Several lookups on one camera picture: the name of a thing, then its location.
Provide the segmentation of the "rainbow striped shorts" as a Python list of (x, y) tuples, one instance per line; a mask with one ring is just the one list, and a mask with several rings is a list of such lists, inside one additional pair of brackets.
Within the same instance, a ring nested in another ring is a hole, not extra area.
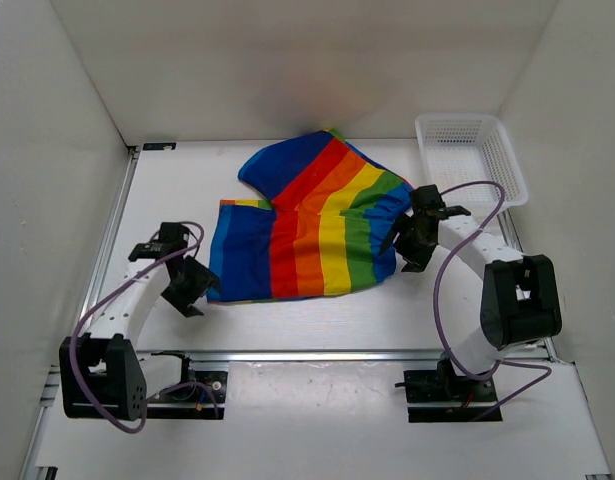
[(211, 303), (340, 296), (396, 271), (383, 244), (411, 184), (330, 130), (264, 147), (238, 172), (257, 200), (224, 199), (210, 249)]

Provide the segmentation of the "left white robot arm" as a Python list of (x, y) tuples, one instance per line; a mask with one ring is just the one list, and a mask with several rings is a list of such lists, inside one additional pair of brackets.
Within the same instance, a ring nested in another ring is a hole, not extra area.
[(185, 318), (200, 315), (196, 301), (220, 287), (217, 275), (196, 258), (204, 239), (193, 221), (164, 222), (128, 256), (123, 280), (93, 305), (59, 348), (63, 410), (67, 417), (102, 418), (137, 434), (148, 405), (162, 396), (185, 400), (211, 389), (190, 370), (187, 354), (164, 350), (140, 356), (135, 348), (158, 300)]

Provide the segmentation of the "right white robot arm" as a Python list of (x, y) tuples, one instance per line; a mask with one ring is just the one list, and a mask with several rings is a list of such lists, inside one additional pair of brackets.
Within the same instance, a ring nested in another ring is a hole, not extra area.
[[(437, 247), (447, 249), (434, 280), (432, 310), (443, 354), (434, 382), (439, 393), (457, 400), (473, 385), (491, 379), (508, 351), (558, 335), (562, 330), (556, 275), (545, 255), (526, 255), (486, 230), (463, 206), (449, 206), (435, 185), (410, 195), (412, 212), (401, 214), (381, 244), (403, 258), (404, 271), (423, 272)], [(449, 263), (460, 259), (482, 282), (479, 324), (456, 346), (440, 316), (441, 282)]]

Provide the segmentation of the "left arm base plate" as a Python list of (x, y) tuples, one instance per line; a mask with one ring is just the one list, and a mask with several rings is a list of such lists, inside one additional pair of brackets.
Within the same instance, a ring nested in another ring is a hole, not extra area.
[(138, 357), (146, 380), (148, 419), (222, 420), (228, 370), (178, 351)]

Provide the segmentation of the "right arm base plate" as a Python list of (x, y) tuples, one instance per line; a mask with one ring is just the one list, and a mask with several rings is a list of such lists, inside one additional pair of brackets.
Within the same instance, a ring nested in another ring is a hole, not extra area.
[(446, 358), (433, 369), (404, 370), (394, 388), (405, 393), (410, 424), (503, 421), (494, 382), (459, 376)]

